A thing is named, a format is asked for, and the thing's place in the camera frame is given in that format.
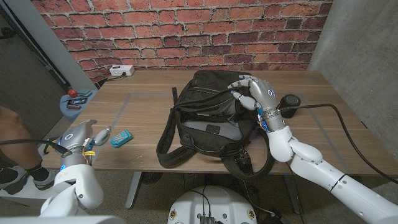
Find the power strip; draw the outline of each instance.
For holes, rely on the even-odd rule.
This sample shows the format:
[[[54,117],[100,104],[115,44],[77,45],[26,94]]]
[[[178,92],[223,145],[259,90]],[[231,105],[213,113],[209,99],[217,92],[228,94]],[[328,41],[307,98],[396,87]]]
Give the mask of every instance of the power strip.
[[[135,69],[132,65],[113,65],[109,71],[112,76],[121,76],[123,72],[126,72],[126,76],[131,76]]]

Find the red object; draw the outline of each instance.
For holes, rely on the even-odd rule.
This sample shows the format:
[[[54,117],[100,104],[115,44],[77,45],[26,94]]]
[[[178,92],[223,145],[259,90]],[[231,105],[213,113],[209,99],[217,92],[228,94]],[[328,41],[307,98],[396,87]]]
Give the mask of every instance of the red object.
[[[76,90],[69,90],[68,91],[68,95],[70,97],[76,97],[77,96],[77,91]]]

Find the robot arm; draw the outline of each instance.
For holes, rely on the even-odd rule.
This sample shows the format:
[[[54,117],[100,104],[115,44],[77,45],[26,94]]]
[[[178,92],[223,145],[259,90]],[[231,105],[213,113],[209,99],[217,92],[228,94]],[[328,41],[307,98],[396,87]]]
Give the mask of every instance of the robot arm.
[[[107,127],[91,139],[91,126],[96,120],[88,120],[68,130],[60,137],[58,144],[71,154],[61,159],[60,172],[54,180],[54,191],[59,194],[50,197],[43,204],[41,217],[65,217],[85,214],[83,209],[94,209],[102,204],[104,193],[96,180],[91,157],[94,146],[102,146],[110,137]]]
[[[267,131],[270,151],[277,161],[287,162],[293,159],[290,167],[297,175],[327,189],[367,223],[396,222],[397,205],[327,163],[315,147],[293,137],[290,128],[283,122],[274,91],[267,82],[247,75],[241,78],[244,80],[234,82],[228,88],[249,87],[255,98],[254,108],[259,113],[258,122]],[[233,95],[240,102],[249,101],[240,94],[233,92]],[[254,110],[248,103],[242,105]]]

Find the table leg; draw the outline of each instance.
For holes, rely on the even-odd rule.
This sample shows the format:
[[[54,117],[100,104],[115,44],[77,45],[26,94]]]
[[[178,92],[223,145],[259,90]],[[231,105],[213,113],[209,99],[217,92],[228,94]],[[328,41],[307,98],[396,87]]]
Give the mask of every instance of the table leg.
[[[131,180],[129,194],[128,194],[127,200],[126,200],[126,208],[127,209],[132,208],[132,206],[134,205],[134,201],[137,197],[137,192],[138,192],[139,185],[140,185],[141,174],[142,174],[142,172],[134,172],[134,175]]]
[[[284,175],[285,186],[289,193],[290,202],[292,202],[293,212],[300,214],[299,199],[297,198],[297,189],[294,184],[294,177],[292,175]]]

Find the red brick wall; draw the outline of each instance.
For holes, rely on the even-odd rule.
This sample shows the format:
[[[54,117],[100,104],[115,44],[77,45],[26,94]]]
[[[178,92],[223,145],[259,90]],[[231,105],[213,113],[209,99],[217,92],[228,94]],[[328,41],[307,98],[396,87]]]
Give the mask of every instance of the red brick wall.
[[[137,70],[305,70],[331,1],[32,0],[93,82]]]

